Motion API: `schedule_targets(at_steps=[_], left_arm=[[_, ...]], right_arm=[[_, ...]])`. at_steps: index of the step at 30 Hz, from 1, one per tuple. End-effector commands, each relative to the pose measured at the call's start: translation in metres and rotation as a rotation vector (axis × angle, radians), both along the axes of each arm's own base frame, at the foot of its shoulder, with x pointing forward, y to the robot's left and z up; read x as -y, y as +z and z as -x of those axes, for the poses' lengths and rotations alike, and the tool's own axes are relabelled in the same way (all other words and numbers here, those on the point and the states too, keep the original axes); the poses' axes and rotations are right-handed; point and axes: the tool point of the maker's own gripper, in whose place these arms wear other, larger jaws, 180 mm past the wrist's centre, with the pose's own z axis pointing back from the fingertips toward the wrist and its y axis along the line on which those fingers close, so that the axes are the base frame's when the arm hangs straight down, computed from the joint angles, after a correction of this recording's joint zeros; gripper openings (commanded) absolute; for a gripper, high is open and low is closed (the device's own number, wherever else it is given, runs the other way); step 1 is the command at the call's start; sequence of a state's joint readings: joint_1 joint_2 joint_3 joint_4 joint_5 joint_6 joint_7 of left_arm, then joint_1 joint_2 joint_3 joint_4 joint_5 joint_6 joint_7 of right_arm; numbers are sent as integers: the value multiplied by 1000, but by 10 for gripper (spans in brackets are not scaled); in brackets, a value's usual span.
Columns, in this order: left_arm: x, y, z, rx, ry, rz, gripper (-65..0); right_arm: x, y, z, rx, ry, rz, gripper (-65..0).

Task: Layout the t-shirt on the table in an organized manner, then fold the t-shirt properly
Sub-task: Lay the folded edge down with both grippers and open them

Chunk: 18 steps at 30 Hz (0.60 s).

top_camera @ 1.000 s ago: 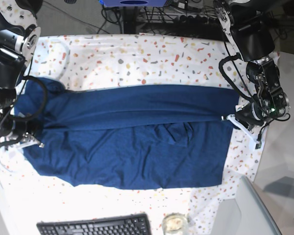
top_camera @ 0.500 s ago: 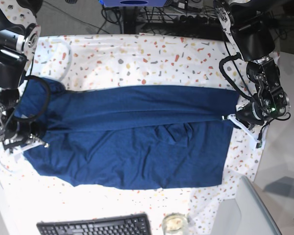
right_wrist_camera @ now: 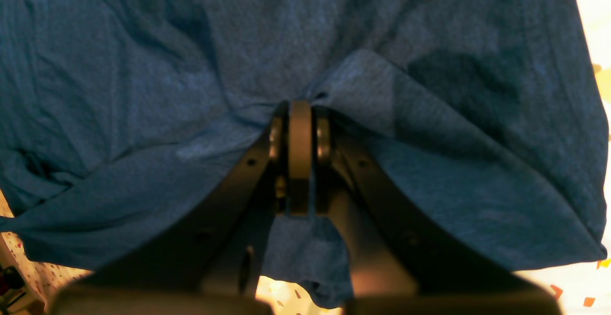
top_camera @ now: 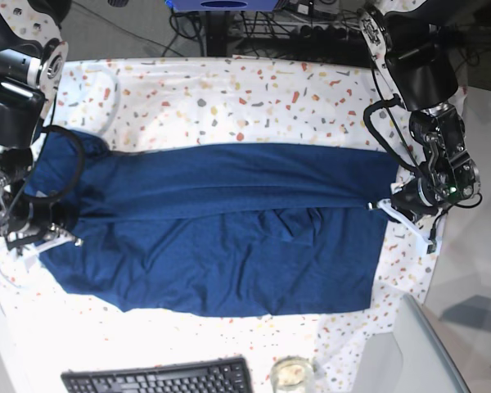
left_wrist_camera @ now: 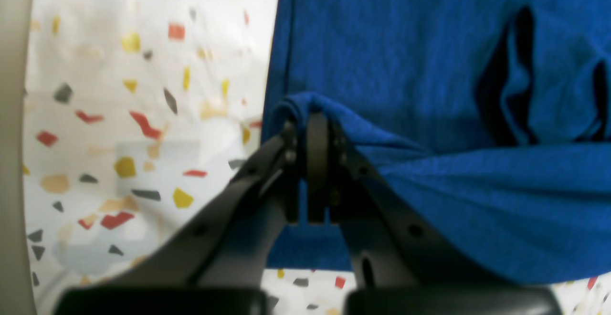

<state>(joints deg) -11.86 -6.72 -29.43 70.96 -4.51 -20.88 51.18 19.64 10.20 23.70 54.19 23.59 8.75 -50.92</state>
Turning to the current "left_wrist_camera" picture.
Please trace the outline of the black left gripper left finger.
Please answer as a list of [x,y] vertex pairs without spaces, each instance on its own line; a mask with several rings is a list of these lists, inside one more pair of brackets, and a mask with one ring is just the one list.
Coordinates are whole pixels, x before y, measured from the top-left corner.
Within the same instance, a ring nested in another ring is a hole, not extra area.
[[308,224],[327,221],[330,133],[323,113],[299,136],[287,122],[224,191],[150,258],[96,287],[72,289],[57,315],[268,315],[260,283],[269,251],[299,223],[308,183]]

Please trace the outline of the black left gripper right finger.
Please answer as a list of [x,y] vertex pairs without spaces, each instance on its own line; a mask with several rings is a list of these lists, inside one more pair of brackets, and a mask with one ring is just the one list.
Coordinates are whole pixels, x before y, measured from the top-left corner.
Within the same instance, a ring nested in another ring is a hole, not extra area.
[[406,204],[329,126],[329,215],[341,227],[357,291],[347,315],[560,315],[545,287],[519,286],[471,261]]

